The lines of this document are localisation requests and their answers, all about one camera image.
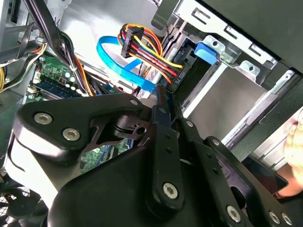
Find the screw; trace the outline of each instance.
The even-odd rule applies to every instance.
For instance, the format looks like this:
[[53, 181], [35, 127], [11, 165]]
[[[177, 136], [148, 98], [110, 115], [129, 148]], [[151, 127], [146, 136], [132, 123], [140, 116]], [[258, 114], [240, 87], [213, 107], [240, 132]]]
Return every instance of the screw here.
[[215, 140], [215, 139], [213, 139], [213, 143], [214, 143], [216, 146], [219, 146], [219, 145], [220, 145], [219, 141], [218, 141], [218, 140]]
[[163, 185], [163, 191], [172, 200], [175, 200], [178, 197], [178, 191], [171, 183], [165, 183]]
[[53, 121], [53, 118], [51, 117], [51, 115], [46, 113], [37, 113], [34, 116], [34, 120], [38, 124], [50, 124]]
[[165, 110], [163, 107], [160, 107], [159, 110], [160, 110], [162, 113], [166, 114], [166, 110]]
[[291, 221], [291, 219], [285, 214], [285, 213], [282, 213], [282, 217], [284, 219], [284, 221], [289, 224], [290, 226], [293, 225], [293, 222]]
[[239, 223], [241, 221], [241, 216], [239, 214], [239, 212], [232, 206], [228, 206], [226, 208], [227, 213], [229, 215], [229, 217], [231, 217], [232, 220], [234, 220], [235, 222]]
[[192, 122], [190, 122], [190, 121], [187, 121], [186, 123], [189, 125], [189, 127], [193, 127], [194, 126], [194, 124]]
[[41, 38], [41, 37], [39, 37], [39, 36], [35, 38], [35, 41], [36, 41], [36, 43], [39, 44], [39, 45], [45, 44], [44, 38]]
[[278, 216], [277, 216], [274, 212], [270, 211], [270, 212], [269, 212], [269, 216], [271, 217], [271, 219], [272, 219], [275, 223], [277, 223], [278, 225], [280, 224], [280, 219], [278, 218]]
[[131, 103], [134, 105], [138, 105], [138, 102], [136, 100], [131, 99]]
[[71, 128], [64, 129], [62, 135], [69, 141], [77, 141], [80, 139], [80, 133], [77, 130]]

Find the wire bundle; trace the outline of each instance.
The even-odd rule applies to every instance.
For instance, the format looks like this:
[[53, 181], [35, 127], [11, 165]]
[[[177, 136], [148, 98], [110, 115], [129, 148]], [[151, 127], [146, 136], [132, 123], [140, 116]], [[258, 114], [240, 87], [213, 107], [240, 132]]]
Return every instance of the wire bundle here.
[[178, 69], [182, 68], [182, 65], [174, 64], [162, 57], [163, 48], [161, 42], [150, 29], [138, 24], [125, 24], [123, 25], [120, 33], [118, 34], [118, 42], [123, 46], [126, 39], [126, 32], [130, 27], [143, 27], [144, 34], [143, 39], [147, 41], [149, 48], [145, 45], [137, 36], [134, 36], [135, 42], [131, 44], [131, 50], [129, 54], [135, 58], [138, 58], [146, 64], [152, 66], [159, 71], [164, 78], [171, 83], [171, 80], [177, 76]]
[[47, 44], [43, 44], [37, 51], [35, 51], [35, 54], [28, 57], [25, 61], [25, 64], [19, 73], [19, 75], [14, 78], [12, 81], [5, 84], [5, 77], [7, 74], [7, 69], [4, 71], [4, 68], [0, 68], [0, 93], [18, 85], [21, 83], [21, 81], [24, 79], [24, 77], [27, 75], [28, 71], [30, 70], [31, 66], [34, 64], [34, 62], [39, 59], [39, 57], [45, 52], [47, 47]]
[[88, 81], [83, 66], [75, 56], [71, 39], [67, 34], [57, 28], [44, 1], [24, 0], [24, 3], [37, 28], [51, 49], [57, 57], [72, 70], [81, 92], [89, 96], [96, 95]]

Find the orange wire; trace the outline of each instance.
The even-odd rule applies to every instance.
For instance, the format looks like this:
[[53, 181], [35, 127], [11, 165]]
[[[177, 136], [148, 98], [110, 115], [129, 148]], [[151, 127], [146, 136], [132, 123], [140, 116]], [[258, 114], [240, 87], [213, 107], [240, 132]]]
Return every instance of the orange wire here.
[[163, 72], [163, 71], [162, 71], [161, 69], [159, 69], [157, 66], [155, 66], [154, 64], [150, 64], [150, 63], [147, 62], [145, 59], [143, 59], [143, 58], [141, 58], [141, 57], [139, 57], [138, 55], [135, 55], [135, 54], [133, 54], [133, 53], [129, 53], [129, 55], [131, 55], [131, 56], [133, 56], [133, 57], [135, 57], [135, 58], [138, 58], [138, 59], [142, 60], [143, 62], [145, 62], [145, 63], [151, 65], [152, 67], [154, 67], [154, 68], [155, 68], [157, 71], [159, 71], [159, 72], [164, 76], [164, 78], [171, 84], [171, 80], [169, 79], [169, 77], [165, 74], [165, 72]]
[[126, 25], [126, 30], [128, 30], [128, 27], [130, 27], [130, 26], [134, 26], [134, 27], [143, 27], [146, 31], [148, 31], [148, 32], [149, 32], [149, 35], [151, 35], [151, 36], [156, 40], [158, 46], [160, 47], [160, 53], [159, 53], [159, 55], [162, 55], [162, 54], [163, 54], [163, 47], [162, 47], [162, 45], [161, 45], [161, 42], [160, 42], [160, 40], [157, 38], [157, 36], [155, 35], [154, 32], [152, 32], [149, 28], [147, 28], [147, 27], [145, 27], [145, 26], [143, 26], [143, 25], [139, 25], [139, 24], [128, 24], [128, 25]]
[[94, 93], [93, 93], [93, 91], [91, 90], [91, 87], [89, 86], [89, 83], [88, 83], [88, 81], [87, 81], [87, 77], [86, 77], [86, 75], [85, 75], [84, 68], [83, 68], [83, 66], [81, 65], [79, 59], [76, 57], [76, 55], [75, 55], [75, 60], [76, 60], [77, 65], [78, 65], [78, 67], [79, 67], [79, 69], [80, 69], [80, 71], [81, 71], [81, 73], [82, 73], [82, 75], [83, 75], [84, 82], [85, 82], [85, 85], [86, 85], [86, 87], [87, 87], [87, 89], [88, 89], [89, 95], [90, 95], [90, 96], [94, 96]]

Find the red wire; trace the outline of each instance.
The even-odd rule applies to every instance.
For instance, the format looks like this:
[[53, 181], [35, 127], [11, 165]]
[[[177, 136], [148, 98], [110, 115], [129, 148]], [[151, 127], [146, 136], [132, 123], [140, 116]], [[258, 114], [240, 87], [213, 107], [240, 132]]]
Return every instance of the red wire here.
[[154, 57], [150, 57], [147, 56], [143, 51], [141, 51], [136, 45], [132, 44], [132, 47], [139, 52], [140, 54], [142, 54], [144, 57], [151, 59], [152, 61], [155, 61], [161, 68], [165, 69], [167, 72], [171, 73], [173, 76], [177, 76], [176, 72], [174, 72], [173, 70], [171, 70], [170, 68], [168, 68], [167, 66], [165, 66], [162, 62], [158, 61], [156, 58]]
[[157, 39], [157, 37], [155, 37], [154, 34], [150, 33], [148, 30], [144, 30], [145, 33], [149, 34], [150, 36], [152, 36], [154, 38], [154, 40], [156, 40], [158, 49], [161, 50], [161, 43], [159, 42], [159, 40]]

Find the black mechanical arm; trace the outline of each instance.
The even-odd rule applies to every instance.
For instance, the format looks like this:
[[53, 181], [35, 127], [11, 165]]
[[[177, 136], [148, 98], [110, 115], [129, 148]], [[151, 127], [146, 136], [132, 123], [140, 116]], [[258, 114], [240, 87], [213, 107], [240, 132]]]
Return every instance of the black mechanical arm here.
[[202, 140], [165, 89], [153, 95], [151, 108], [116, 94], [19, 110], [14, 138], [57, 165], [75, 165], [84, 152], [124, 138], [135, 141], [68, 182], [49, 211], [49, 227], [289, 226], [284, 208], [218, 139]]

